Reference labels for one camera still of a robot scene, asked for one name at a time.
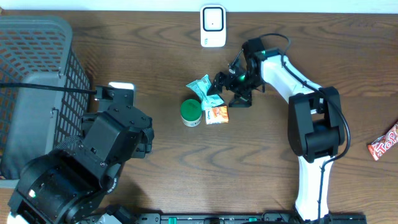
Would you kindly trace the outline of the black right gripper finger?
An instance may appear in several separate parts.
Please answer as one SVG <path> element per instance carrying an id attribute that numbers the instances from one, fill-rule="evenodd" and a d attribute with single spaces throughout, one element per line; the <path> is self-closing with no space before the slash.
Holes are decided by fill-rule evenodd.
<path id="1" fill-rule="evenodd" d="M 252 106 L 252 95 L 240 96 L 234 94 L 234 98 L 228 103 L 230 108 L 248 108 Z"/>
<path id="2" fill-rule="evenodd" d="M 224 74 L 223 72 L 217 73 L 206 95 L 211 96 L 211 95 L 221 94 L 223 91 L 225 80 L 226 80 L 226 74 Z"/>

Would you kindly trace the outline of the mint green wipes packet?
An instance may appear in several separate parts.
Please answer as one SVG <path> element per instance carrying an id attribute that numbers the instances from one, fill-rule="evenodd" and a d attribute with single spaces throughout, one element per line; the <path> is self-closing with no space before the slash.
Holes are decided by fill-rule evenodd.
<path id="1" fill-rule="evenodd" d="M 208 90 L 211 88 L 211 82 L 208 74 L 199 80 L 195 80 L 186 85 L 189 89 L 194 91 L 201 101 L 201 109 L 207 110 L 209 108 L 220 106 L 224 100 L 219 95 L 207 95 Z"/>

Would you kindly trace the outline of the orange white tissue pack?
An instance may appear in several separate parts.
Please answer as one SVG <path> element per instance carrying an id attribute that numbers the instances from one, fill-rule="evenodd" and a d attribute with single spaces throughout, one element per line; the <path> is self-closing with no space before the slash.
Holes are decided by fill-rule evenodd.
<path id="1" fill-rule="evenodd" d="M 228 107 L 217 106 L 205 110 L 206 124 L 222 124 L 229 122 Z"/>

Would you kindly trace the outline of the green lid jar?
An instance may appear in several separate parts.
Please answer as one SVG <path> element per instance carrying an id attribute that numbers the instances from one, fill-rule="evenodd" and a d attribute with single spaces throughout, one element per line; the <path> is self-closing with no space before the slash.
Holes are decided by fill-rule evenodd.
<path id="1" fill-rule="evenodd" d="M 183 124 L 188 127 L 198 126 L 202 118 L 201 104 L 194 99 L 185 100 L 180 107 Z"/>

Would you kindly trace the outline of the orange chocolate bar wrapper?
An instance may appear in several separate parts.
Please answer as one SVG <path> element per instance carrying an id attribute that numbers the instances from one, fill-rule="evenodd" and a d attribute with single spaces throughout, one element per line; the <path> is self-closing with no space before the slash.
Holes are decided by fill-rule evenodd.
<path id="1" fill-rule="evenodd" d="M 388 132 L 368 144 L 368 151 L 375 161 L 378 161 L 392 146 L 397 144 L 397 123 Z"/>

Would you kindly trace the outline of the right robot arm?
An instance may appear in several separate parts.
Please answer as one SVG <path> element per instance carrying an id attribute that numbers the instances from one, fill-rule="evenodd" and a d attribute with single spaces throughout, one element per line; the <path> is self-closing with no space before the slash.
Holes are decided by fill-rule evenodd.
<path id="1" fill-rule="evenodd" d="M 236 57 L 228 73 L 215 76 L 207 94 L 229 90 L 234 93 L 230 107 L 250 107 L 254 90 L 264 91 L 265 85 L 270 85 L 279 93 L 289 106 L 287 135 L 299 163 L 299 189 L 294 204 L 298 220 L 331 223 L 329 176 L 338 159 L 338 148 L 347 140 L 347 122 L 337 89 L 311 82 L 290 63 L 284 50 L 265 48 L 260 37 L 243 43 L 239 54 L 246 66 L 242 67 Z"/>

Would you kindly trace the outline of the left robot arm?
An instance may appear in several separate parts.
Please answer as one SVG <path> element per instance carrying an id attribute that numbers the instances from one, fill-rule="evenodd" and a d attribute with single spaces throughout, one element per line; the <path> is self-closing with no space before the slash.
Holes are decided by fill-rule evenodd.
<path id="1" fill-rule="evenodd" d="M 152 118 L 134 106 L 134 86 L 97 86 L 98 111 L 70 136 L 21 170 L 8 223 L 78 223 L 118 185 L 126 161 L 152 150 Z"/>

